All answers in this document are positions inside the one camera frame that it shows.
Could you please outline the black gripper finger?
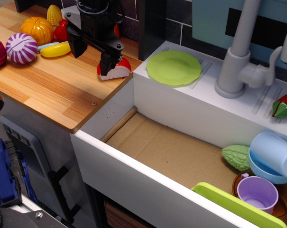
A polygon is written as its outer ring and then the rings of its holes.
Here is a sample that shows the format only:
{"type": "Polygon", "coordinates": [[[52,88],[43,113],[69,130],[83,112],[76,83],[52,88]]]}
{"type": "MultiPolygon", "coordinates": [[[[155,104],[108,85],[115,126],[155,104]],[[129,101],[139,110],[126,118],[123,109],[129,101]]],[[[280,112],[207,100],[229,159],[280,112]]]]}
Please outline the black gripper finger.
{"type": "Polygon", "coordinates": [[[122,54],[103,52],[100,59],[101,76],[106,76],[122,60],[122,54]]]}
{"type": "Polygon", "coordinates": [[[67,37],[73,56],[80,57],[87,50],[87,44],[83,41],[82,35],[73,29],[68,29],[67,37]]]}

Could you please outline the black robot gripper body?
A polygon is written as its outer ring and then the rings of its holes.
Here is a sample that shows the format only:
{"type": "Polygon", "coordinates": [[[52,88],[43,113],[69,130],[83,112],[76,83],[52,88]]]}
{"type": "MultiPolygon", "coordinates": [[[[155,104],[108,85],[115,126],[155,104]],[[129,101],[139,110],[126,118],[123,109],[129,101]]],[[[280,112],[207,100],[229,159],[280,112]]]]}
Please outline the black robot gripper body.
{"type": "Polygon", "coordinates": [[[124,20],[119,0],[78,0],[79,13],[66,12],[66,30],[73,29],[83,41],[99,51],[122,51],[124,45],[115,35],[114,27],[124,20]]]}

